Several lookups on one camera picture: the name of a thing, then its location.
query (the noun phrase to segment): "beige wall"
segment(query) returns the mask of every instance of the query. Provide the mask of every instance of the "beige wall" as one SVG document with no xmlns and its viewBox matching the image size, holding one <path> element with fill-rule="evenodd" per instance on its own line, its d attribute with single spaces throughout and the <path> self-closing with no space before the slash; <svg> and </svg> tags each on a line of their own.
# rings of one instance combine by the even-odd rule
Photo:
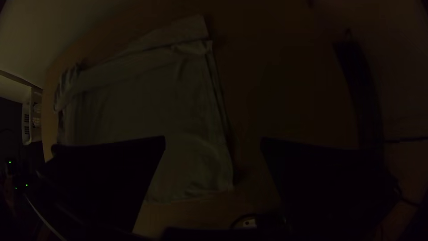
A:
<svg viewBox="0 0 428 241">
<path fill-rule="evenodd" d="M 387 139 L 428 135 L 428 21 L 420 0 L 323 0 L 332 40 L 351 28 L 377 86 Z"/>
<path fill-rule="evenodd" d="M 428 21 L 420 0 L 321 0 L 314 10 L 332 41 L 347 28 L 366 55 L 386 139 L 428 136 Z M 420 202 L 428 184 L 427 142 L 385 145 L 385 163 L 403 195 Z M 383 222 L 396 240 L 416 209 L 398 203 Z"/>
<path fill-rule="evenodd" d="M 9 0 L 0 14 L 0 70 L 43 87 L 54 59 L 137 0 Z"/>
</svg>

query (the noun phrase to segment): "desk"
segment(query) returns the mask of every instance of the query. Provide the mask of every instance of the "desk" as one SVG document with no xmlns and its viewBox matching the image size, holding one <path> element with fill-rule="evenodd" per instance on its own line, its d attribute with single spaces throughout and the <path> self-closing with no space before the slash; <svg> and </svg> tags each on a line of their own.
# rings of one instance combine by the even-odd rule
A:
<svg viewBox="0 0 428 241">
<path fill-rule="evenodd" d="M 227 228 L 241 214 L 278 207 L 260 136 L 357 146 L 346 81 L 305 1 L 148 0 L 82 36 L 49 68 L 42 107 L 46 160 L 57 135 L 54 91 L 66 68 L 82 60 L 93 66 L 151 29 L 194 14 L 206 17 L 214 40 L 238 181 L 234 191 L 211 198 L 142 205 L 134 232 L 148 237 L 166 226 Z"/>
</svg>

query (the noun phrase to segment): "small white object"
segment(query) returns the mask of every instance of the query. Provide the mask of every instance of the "small white object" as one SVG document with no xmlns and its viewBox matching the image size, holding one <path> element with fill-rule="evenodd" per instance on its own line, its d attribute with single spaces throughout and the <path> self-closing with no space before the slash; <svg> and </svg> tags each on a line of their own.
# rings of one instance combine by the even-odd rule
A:
<svg viewBox="0 0 428 241">
<path fill-rule="evenodd" d="M 243 228 L 257 228 L 257 224 L 255 224 L 255 219 L 246 220 L 242 223 Z"/>
</svg>

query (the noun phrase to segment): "wall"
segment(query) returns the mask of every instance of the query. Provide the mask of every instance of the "wall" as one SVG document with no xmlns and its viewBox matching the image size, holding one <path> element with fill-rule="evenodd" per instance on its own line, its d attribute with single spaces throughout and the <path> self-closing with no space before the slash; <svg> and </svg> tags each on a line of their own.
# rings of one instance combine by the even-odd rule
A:
<svg viewBox="0 0 428 241">
<path fill-rule="evenodd" d="M 43 88 L 54 59 L 137 0 L 9 0 L 0 14 L 0 70 Z"/>
<path fill-rule="evenodd" d="M 386 139 L 428 136 L 428 21 L 420 0 L 322 0 L 314 11 L 331 41 L 351 28 L 370 65 Z M 385 162 L 406 198 L 419 202 L 428 184 L 428 143 L 385 145 Z M 395 240 L 415 209 L 399 203 L 383 222 Z"/>
</svg>

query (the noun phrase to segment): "wire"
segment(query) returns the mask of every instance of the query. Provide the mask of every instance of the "wire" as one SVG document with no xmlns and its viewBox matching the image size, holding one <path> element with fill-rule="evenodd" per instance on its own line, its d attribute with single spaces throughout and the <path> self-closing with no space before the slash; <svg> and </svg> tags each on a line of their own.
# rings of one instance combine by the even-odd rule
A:
<svg viewBox="0 0 428 241">
<path fill-rule="evenodd" d="M 383 241 L 383 225 L 380 225 L 380 241 Z"/>
<path fill-rule="evenodd" d="M 235 219 L 235 221 L 233 221 L 233 223 L 230 225 L 229 229 L 233 229 L 239 223 L 239 221 L 241 221 L 242 219 L 248 218 L 248 217 L 254 217 L 256 215 L 257 214 L 255 214 L 255 213 L 248 213 L 248 214 L 244 214 L 244 215 L 239 216 L 237 219 Z"/>
<path fill-rule="evenodd" d="M 397 140 L 385 140 L 385 143 L 388 144 L 398 144 L 403 142 L 418 142 L 418 141 L 426 141 L 428 137 L 403 137 Z"/>
<path fill-rule="evenodd" d="M 416 208 L 419 208 L 419 206 L 420 206 L 420 204 L 412 202 L 412 201 L 410 201 L 410 200 L 408 200 L 406 198 L 403 198 L 403 197 L 401 198 L 401 201 L 404 202 L 404 203 L 407 203 L 407 204 L 409 204 L 409 205 L 411 205 L 413 207 L 416 207 Z"/>
</svg>

